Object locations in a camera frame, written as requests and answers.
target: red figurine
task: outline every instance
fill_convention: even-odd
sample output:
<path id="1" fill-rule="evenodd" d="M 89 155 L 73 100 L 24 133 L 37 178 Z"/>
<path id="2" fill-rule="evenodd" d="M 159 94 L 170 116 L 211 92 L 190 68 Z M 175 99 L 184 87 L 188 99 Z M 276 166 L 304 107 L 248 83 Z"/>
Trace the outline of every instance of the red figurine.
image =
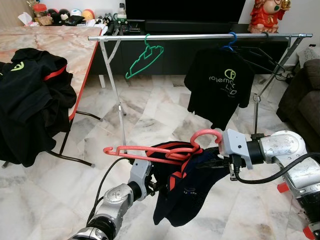
<path id="1" fill-rule="evenodd" d="M 248 31 L 253 34 L 277 33 L 278 19 L 282 20 L 290 4 L 290 0 L 255 0 Z"/>

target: robotic arm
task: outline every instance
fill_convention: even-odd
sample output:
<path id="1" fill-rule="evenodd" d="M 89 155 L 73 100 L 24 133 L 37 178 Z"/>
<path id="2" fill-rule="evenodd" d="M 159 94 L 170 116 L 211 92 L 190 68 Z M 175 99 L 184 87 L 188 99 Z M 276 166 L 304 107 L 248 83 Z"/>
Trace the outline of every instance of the robotic arm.
<path id="1" fill-rule="evenodd" d="M 246 141 L 245 135 L 228 129 L 219 143 L 219 152 L 229 163 L 230 180 L 246 184 L 270 182 L 244 180 L 239 177 L 241 167 L 249 170 L 253 165 L 277 164 L 280 169 L 307 153 L 301 136 L 292 131 L 279 131 L 271 136 L 255 135 Z M 87 226 L 69 240 L 113 240 L 122 225 L 123 217 L 133 202 L 154 195 L 155 185 L 151 182 L 151 163 L 136 159 L 130 171 L 128 184 L 109 189 L 103 203 Z M 308 157 L 282 175 L 292 195 L 305 210 L 310 220 L 309 228 L 316 239 L 320 239 L 320 165 Z"/>

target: white wall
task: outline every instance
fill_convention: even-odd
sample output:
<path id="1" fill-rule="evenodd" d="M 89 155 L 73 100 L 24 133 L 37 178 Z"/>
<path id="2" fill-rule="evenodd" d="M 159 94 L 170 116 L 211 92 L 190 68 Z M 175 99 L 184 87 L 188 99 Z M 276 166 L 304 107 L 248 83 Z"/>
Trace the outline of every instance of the white wall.
<path id="1" fill-rule="evenodd" d="M 119 3 L 125 0 L 41 0 L 48 8 L 58 10 L 71 9 L 92 9 L 102 13 L 116 13 Z M 246 0 L 239 23 L 248 24 L 251 20 L 250 13 L 255 0 Z M 311 33 L 312 38 L 305 38 L 297 51 L 307 47 L 309 44 L 320 45 L 320 0 L 291 0 L 291 9 L 285 13 L 283 20 L 279 21 L 280 33 Z M 294 65 L 297 62 L 297 55 L 288 60 L 287 65 Z"/>

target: clothing rack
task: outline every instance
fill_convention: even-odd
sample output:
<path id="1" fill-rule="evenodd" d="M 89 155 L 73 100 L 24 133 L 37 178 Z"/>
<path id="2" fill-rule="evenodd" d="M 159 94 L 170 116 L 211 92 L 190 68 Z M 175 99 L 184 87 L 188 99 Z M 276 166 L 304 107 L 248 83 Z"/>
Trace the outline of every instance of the clothing rack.
<path id="1" fill-rule="evenodd" d="M 279 65 L 277 65 L 274 69 L 274 73 L 270 76 L 269 80 L 267 81 L 264 88 L 258 93 L 253 96 L 254 100 L 254 120 L 253 120 L 253 131 L 256 134 L 257 133 L 257 126 L 258 126 L 258 108 L 259 103 L 261 102 L 261 96 L 264 93 L 264 91 L 268 88 L 268 86 L 271 84 L 273 79 L 275 78 L 276 74 L 280 70 L 280 66 L 283 66 L 287 60 L 290 58 L 292 53 L 296 50 L 296 48 L 299 46 L 301 41 L 304 38 L 312 38 L 313 34 L 307 34 L 307 33 L 238 33 L 237 35 L 238 39 L 252 39 L 252 38 L 288 38 L 288 47 L 286 50 L 286 53 L 284 57 L 279 62 Z M 108 72 L 108 76 L 111 82 L 111 86 L 113 89 L 113 93 L 116 99 L 116 103 L 118 105 L 118 112 L 119 112 L 119 119 L 120 119 L 120 127 L 122 132 L 122 142 L 123 145 L 126 145 L 126 134 L 125 134 L 125 128 L 124 128 L 124 121 L 123 116 L 126 115 L 125 110 L 123 109 L 119 95 L 117 92 L 117 88 L 115 85 L 114 77 L 111 71 L 110 62 L 114 58 L 117 49 L 120 45 L 121 41 L 144 41 L 146 38 L 145 35 L 133 35 L 133 36 L 89 36 L 89 41 L 98 41 L 101 47 L 104 63 Z M 155 41 L 155 40 L 191 40 L 191 39 L 233 39 L 234 35 L 232 34 L 185 34 L 185 35 L 150 35 L 147 37 L 148 41 Z M 291 45 L 292 38 L 296 38 L 294 43 Z M 110 56 L 108 56 L 106 51 L 106 46 L 104 42 L 108 41 L 116 41 L 115 46 L 113 48 L 112 53 Z"/>

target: marble floor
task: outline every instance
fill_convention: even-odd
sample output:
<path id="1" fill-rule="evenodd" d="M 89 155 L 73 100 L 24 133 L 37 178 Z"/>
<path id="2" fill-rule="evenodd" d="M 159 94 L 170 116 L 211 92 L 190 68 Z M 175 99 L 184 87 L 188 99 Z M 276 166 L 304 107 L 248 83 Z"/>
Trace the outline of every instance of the marble floor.
<path id="1" fill-rule="evenodd" d="M 265 76 L 257 75 L 252 93 L 260 91 Z M 142 76 L 125 81 L 115 77 L 123 107 L 129 145 L 145 145 L 180 140 L 189 141 L 209 121 L 187 111 L 189 90 L 184 76 Z M 258 131 L 272 134 L 289 129 L 276 115 L 286 83 L 274 81 L 262 96 Z M 103 117 L 103 121 L 76 115 L 64 150 L 67 156 L 84 159 L 95 167 L 41 153 L 33 166 L 10 164 L 0 168 L 1 240 L 66 240 L 86 224 L 99 183 L 117 159 L 103 148 L 121 144 L 118 109 L 110 83 L 100 86 L 98 76 L 89 76 L 79 110 Z M 254 103 L 237 109 L 227 128 L 252 133 Z M 58 149 L 64 135 L 55 136 Z M 203 148 L 214 146 L 214 139 L 201 136 Z M 245 179 L 268 177 L 278 171 L 275 165 L 255 165 L 244 169 Z M 126 183 L 130 165 L 119 162 L 110 172 L 102 193 Z M 281 179 L 263 185 L 231 182 L 226 176 L 210 190 L 199 214 L 182 227 L 172 227 L 164 219 L 157 226 L 153 211 L 157 195 L 135 202 L 124 217 L 118 240 L 305 240 L 302 229 L 308 224 L 289 192 L 280 194 Z"/>

